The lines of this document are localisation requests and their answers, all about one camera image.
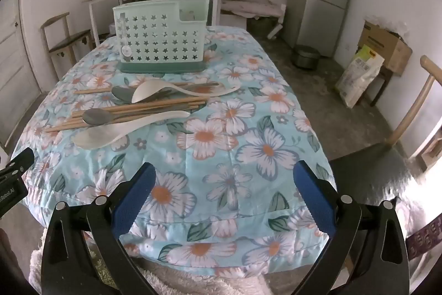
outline chair seat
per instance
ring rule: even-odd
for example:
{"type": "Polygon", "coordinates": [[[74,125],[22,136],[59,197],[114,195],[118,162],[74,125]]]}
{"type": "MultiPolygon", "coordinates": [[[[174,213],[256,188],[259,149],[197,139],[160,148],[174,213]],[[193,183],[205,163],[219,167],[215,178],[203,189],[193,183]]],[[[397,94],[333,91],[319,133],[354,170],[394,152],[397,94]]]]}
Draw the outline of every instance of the chair seat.
{"type": "Polygon", "coordinates": [[[52,48],[50,48],[49,53],[52,53],[53,51],[56,51],[56,50],[59,50],[59,49],[63,49],[65,47],[68,47],[68,46],[72,45],[77,40],[83,38],[88,33],[90,33],[90,31],[91,31],[90,29],[86,29],[86,30],[83,30],[81,32],[75,33],[75,34],[73,34],[71,36],[68,36],[67,38],[65,38],[64,40],[59,42],[57,45],[55,45],[52,48]]]}
{"type": "Polygon", "coordinates": [[[374,144],[330,162],[339,194],[361,204],[379,205],[401,195],[412,175],[399,152],[374,144]]]}

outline plastic bag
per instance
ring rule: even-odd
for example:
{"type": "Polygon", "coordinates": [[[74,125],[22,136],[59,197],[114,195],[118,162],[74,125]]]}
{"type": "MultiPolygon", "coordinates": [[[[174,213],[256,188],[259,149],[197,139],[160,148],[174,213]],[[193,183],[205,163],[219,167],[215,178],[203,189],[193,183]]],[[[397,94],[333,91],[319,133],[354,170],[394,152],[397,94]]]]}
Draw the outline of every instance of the plastic bag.
{"type": "Polygon", "coordinates": [[[407,23],[402,21],[389,22],[384,17],[377,17],[374,15],[365,17],[365,20],[390,32],[399,34],[405,44],[408,44],[410,39],[410,29],[408,28],[407,23]]]}
{"type": "Polygon", "coordinates": [[[364,45],[336,83],[345,105],[353,108],[362,93],[379,74],[384,58],[364,45]]]}

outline white ceramic spoon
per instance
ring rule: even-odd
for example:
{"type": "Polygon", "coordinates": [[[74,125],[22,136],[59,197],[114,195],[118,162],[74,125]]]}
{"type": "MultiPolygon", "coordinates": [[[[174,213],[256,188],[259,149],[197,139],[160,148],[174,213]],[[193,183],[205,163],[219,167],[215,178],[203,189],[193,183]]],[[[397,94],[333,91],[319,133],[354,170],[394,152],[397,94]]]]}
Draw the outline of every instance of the white ceramic spoon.
{"type": "Polygon", "coordinates": [[[169,83],[169,82],[165,82],[164,80],[161,80],[161,79],[150,79],[150,80],[147,80],[144,83],[142,83],[135,90],[135,92],[133,93],[133,96],[132,96],[132,103],[137,103],[139,101],[142,101],[143,99],[150,97],[151,95],[155,94],[156,92],[158,92],[159,90],[161,90],[163,88],[172,88],[172,89],[175,89],[181,93],[184,93],[187,95],[195,95],[197,97],[201,97],[201,96],[203,96],[203,97],[204,96],[206,96],[206,97],[220,97],[222,95],[226,95],[226,94],[235,92],[240,87],[235,86],[233,88],[224,89],[220,92],[214,92],[214,93],[195,93],[195,92],[191,92],[189,90],[185,90],[183,88],[177,87],[176,85],[169,83]]]}
{"type": "Polygon", "coordinates": [[[173,110],[170,112],[149,115],[125,123],[96,126],[79,132],[72,140],[74,141],[74,144],[80,148],[86,150],[98,149],[117,141],[134,130],[155,123],[156,121],[187,118],[189,115],[190,113],[184,110],[173,110]]]}

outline floral tablecloth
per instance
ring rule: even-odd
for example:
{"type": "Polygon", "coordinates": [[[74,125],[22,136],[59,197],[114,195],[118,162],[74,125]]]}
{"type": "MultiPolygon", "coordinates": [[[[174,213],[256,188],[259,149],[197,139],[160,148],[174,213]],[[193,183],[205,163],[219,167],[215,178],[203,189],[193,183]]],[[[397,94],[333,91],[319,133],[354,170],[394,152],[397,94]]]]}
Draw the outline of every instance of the floral tablecloth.
{"type": "Polygon", "coordinates": [[[150,75],[116,69],[116,38],[85,56],[57,84],[26,126],[15,149],[35,153],[24,175],[23,203],[48,226],[57,202],[88,204],[109,195],[144,162],[156,185],[130,233],[120,241],[132,256],[202,275],[242,278],[313,263],[327,241],[293,183],[304,159],[315,174],[334,179],[296,96],[244,30],[208,28],[206,70],[155,75],[171,82],[220,81],[237,92],[213,98],[187,119],[146,126],[93,151],[72,143],[81,129],[46,133],[74,110],[112,106],[111,93],[75,90],[136,85],[150,75]]]}

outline white bag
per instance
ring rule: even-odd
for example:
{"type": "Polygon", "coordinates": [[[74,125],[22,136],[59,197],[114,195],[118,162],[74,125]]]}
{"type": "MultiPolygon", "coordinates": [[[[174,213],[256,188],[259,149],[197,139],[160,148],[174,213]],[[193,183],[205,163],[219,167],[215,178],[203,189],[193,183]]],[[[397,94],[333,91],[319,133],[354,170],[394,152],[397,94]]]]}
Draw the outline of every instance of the white bag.
{"type": "Polygon", "coordinates": [[[384,58],[367,45],[355,54],[335,86],[347,107],[353,108],[379,74],[383,62],[384,58]]]}

